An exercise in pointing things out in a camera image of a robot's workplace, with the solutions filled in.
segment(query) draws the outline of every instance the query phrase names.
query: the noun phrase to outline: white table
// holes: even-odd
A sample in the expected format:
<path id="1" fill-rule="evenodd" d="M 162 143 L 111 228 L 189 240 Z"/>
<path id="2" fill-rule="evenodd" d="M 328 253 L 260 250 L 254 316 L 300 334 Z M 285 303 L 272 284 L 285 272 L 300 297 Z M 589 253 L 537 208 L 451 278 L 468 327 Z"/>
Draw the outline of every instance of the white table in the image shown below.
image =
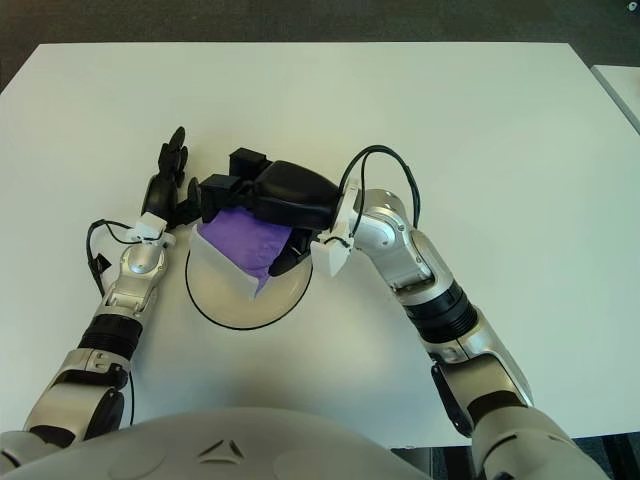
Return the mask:
<path id="1" fill-rule="evenodd" d="M 591 71 L 640 133 L 640 67 L 594 65 Z"/>
<path id="2" fill-rule="evenodd" d="M 335 181 L 361 147 L 395 148 L 421 228 L 538 407 L 573 436 L 640 429 L 640 137 L 569 46 L 102 44 L 39 47 L 0 96 L 0 430 L 22 425 L 96 308 L 88 224 L 135 221 L 178 125 L 201 180 L 239 146 Z M 370 167 L 368 185 L 410 205 L 395 164 Z M 134 356 L 137 421 L 267 405 L 386 446 L 466 442 L 368 259 L 315 275 L 275 325 L 234 332 L 187 301 L 187 233 Z"/>

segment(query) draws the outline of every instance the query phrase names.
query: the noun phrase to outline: black cable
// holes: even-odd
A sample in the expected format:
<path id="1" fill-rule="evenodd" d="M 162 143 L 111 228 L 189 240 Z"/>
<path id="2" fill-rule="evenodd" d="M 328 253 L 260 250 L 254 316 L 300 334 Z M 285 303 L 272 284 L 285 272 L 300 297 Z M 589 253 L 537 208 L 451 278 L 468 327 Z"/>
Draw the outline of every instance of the black cable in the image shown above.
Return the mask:
<path id="1" fill-rule="evenodd" d="M 120 228 L 125 228 L 125 229 L 130 229 L 131 227 L 129 225 L 126 225 L 124 223 L 120 223 L 120 222 L 116 222 L 113 220 L 105 220 L 100 219 L 100 220 L 96 220 L 95 222 L 93 222 L 90 226 L 89 226 L 89 230 L 87 231 L 87 239 L 85 242 L 85 249 L 87 252 L 87 262 L 89 264 L 89 271 L 91 272 L 91 276 L 93 277 L 94 282 L 96 282 L 96 285 L 98 287 L 98 290 L 100 291 L 100 295 L 102 297 L 104 297 L 104 286 L 102 285 L 102 280 L 100 279 L 100 272 L 98 271 L 97 267 L 96 267 L 96 263 L 95 260 L 93 258 L 93 253 L 91 252 L 91 237 L 93 236 L 93 232 L 103 226 L 106 225 L 107 229 L 109 230 L 109 233 L 111 234 L 111 236 L 113 237 L 113 239 L 118 242 L 121 243 L 123 245 L 134 245 L 137 243 L 141 243 L 140 241 L 135 241 L 135 242 L 126 242 L 124 240 L 120 240 L 114 233 L 113 230 L 111 229 L 111 225 L 114 225 L 116 227 L 120 227 Z"/>
<path id="2" fill-rule="evenodd" d="M 129 426 L 133 425 L 133 415 L 136 411 L 136 391 L 133 388 L 133 375 L 129 370 L 129 385 L 131 386 L 131 418 L 129 419 Z"/>
<path id="3" fill-rule="evenodd" d="M 351 236 L 354 237 L 356 232 L 358 231 L 358 227 L 360 226 L 360 220 L 362 220 L 362 214 L 364 212 L 364 195 L 366 191 L 365 183 L 364 183 L 364 166 L 367 164 L 367 158 L 369 158 L 371 152 L 367 153 L 362 159 L 362 164 L 360 165 L 360 208 L 358 208 L 358 217 L 356 218 L 356 223 L 353 224 L 353 230 L 351 230 Z"/>
<path id="4" fill-rule="evenodd" d="M 418 221 L 420 220 L 420 191 L 418 190 L 418 185 L 416 184 L 416 180 L 413 177 L 413 174 L 411 173 L 411 169 L 405 163 L 402 157 L 385 145 L 370 145 L 362 149 L 353 158 L 353 160 L 349 162 L 349 165 L 347 165 L 347 168 L 342 174 L 342 178 L 340 180 L 340 187 L 339 187 L 340 192 L 344 192 L 345 185 L 347 184 L 349 174 L 351 173 L 351 170 L 353 170 L 353 167 L 358 163 L 358 161 L 360 161 L 360 159 L 362 159 L 363 157 L 368 157 L 371 153 L 384 153 L 386 155 L 389 155 L 390 157 L 393 157 L 402 167 L 402 170 L 404 171 L 405 176 L 407 177 L 407 181 L 409 182 L 409 187 L 411 188 L 411 199 L 413 201 L 413 226 L 415 228 L 418 228 Z M 362 200 L 363 201 L 361 202 L 361 207 L 364 208 L 363 207 L 364 195 L 362 196 Z"/>
<path id="5" fill-rule="evenodd" d="M 327 239 L 326 239 L 324 242 L 322 242 L 322 243 L 323 243 L 324 245 L 326 245 L 326 244 L 327 244 L 327 243 L 329 243 L 331 240 L 338 240 L 338 241 L 342 244 L 342 246 L 343 246 L 344 248 L 351 248 L 351 245 L 349 245 L 349 244 L 347 243 L 347 241 L 346 241 L 344 238 L 340 238 L 340 237 L 329 237 L 329 238 L 327 238 Z"/>

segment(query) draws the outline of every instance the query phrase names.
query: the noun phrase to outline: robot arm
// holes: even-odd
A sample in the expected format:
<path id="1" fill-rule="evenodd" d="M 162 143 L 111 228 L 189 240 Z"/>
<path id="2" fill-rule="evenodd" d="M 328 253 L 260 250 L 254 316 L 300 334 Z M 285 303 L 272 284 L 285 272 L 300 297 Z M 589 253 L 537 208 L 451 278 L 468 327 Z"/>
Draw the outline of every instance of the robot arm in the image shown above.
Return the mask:
<path id="1" fill-rule="evenodd" d="M 2 434 L 5 468 L 117 430 L 124 409 L 120 390 L 166 270 L 166 221 L 145 213 L 127 232 L 120 275 L 109 287 L 78 347 L 71 350 L 31 410 L 22 432 Z"/>
<path id="2" fill-rule="evenodd" d="M 314 266 L 335 274 L 351 246 L 363 251 L 415 325 L 434 362 L 433 379 L 456 429 L 472 438 L 487 479 L 607 478 L 549 417 L 533 408 L 527 380 L 482 312 L 468 300 L 400 199 L 367 190 L 355 238 L 348 184 L 336 223 L 312 244 Z"/>

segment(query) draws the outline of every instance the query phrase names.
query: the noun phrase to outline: gray carpet floor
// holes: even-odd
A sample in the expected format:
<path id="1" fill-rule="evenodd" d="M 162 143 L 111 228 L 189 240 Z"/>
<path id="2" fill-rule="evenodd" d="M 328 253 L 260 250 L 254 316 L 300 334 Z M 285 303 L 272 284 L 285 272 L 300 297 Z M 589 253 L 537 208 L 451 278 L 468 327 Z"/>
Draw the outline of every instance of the gray carpet floor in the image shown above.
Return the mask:
<path id="1" fill-rule="evenodd" d="M 0 0 L 0 91 L 40 43 L 138 41 L 567 42 L 588 66 L 640 66 L 640 16 L 618 0 Z M 640 479 L 640 434 L 579 445 L 611 478 Z M 471 478 L 469 449 L 396 453 Z"/>

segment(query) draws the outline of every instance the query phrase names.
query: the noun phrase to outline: black triangle logo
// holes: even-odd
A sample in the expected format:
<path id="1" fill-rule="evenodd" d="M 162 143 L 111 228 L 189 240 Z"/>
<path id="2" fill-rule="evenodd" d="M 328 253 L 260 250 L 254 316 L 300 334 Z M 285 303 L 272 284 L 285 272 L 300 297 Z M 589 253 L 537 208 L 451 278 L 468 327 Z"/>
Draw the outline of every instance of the black triangle logo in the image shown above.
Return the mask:
<path id="1" fill-rule="evenodd" d="M 244 453 L 233 440 L 220 440 L 198 455 L 200 463 L 238 465 L 244 459 Z"/>

